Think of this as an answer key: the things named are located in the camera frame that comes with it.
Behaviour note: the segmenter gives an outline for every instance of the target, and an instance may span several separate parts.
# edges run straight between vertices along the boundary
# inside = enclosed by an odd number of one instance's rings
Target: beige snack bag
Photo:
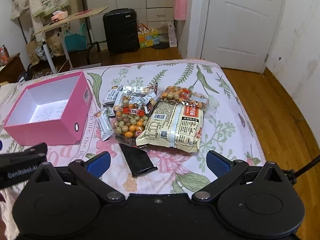
[[[152,144],[198,152],[203,116],[203,110],[194,106],[159,102],[145,130],[137,137],[137,146]]]

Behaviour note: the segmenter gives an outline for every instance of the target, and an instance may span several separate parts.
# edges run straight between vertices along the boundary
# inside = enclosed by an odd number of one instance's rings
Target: brown paper bag
[[[38,57],[38,55],[35,52],[35,49],[38,48],[38,43],[34,40],[29,42],[26,45],[26,49],[28,52],[28,56],[29,56],[29,60],[32,66],[37,65],[40,62],[40,58]]]
[[[57,34],[53,35],[51,38],[47,39],[47,44],[52,50],[53,55],[55,56],[63,56],[64,51],[62,47],[62,43],[60,42],[60,38]]]

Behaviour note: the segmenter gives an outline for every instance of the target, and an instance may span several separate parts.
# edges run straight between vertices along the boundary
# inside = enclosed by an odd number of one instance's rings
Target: floral bedsheet
[[[82,140],[69,146],[49,146],[47,159],[54,166],[66,166],[75,159],[88,160],[108,151],[111,166],[101,176],[104,182],[122,192],[167,194],[186,192],[191,196],[217,177],[206,165],[206,154],[215,150],[230,160],[243,159],[250,165],[263,165],[265,157],[249,117],[236,92],[215,63],[203,60],[172,60],[129,65],[104,66],[81,70],[85,73],[94,97],[89,109]],[[2,123],[22,90],[34,82],[50,79],[50,75],[19,84],[9,84],[0,90],[1,153],[22,151],[3,129]],[[101,141],[94,114],[113,85],[142,86],[159,81],[161,87],[179,85],[207,95],[209,107],[204,116],[200,150],[187,154],[183,151],[151,146],[148,155],[157,171],[133,178],[115,139]],[[23,184],[14,189],[20,191]]]

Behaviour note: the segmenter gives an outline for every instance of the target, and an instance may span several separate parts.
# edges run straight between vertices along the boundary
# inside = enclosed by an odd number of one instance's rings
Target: pink bag
[[[174,0],[174,19],[185,21],[187,18],[187,0]]]

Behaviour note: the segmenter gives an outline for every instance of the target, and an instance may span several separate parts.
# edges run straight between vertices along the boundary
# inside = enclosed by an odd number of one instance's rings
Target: open pink shoebox
[[[20,145],[71,145],[79,141],[92,93],[83,72],[27,86],[4,121]]]

